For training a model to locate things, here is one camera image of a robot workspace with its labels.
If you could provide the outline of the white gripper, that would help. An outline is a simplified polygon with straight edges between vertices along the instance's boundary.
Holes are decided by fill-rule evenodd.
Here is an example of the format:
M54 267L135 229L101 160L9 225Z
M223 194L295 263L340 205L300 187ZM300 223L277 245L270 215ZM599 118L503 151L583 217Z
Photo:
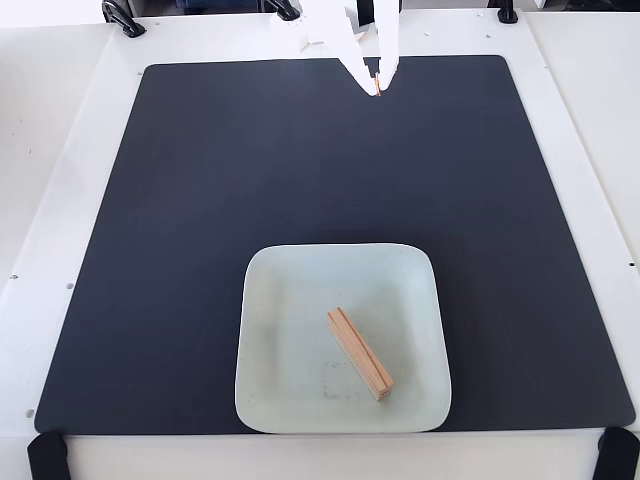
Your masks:
M380 50L378 86L389 88L399 64L400 3L392 0L319 0L306 2L306 18L323 26L323 42L369 96L377 96L374 78L365 64L352 28L375 22Z

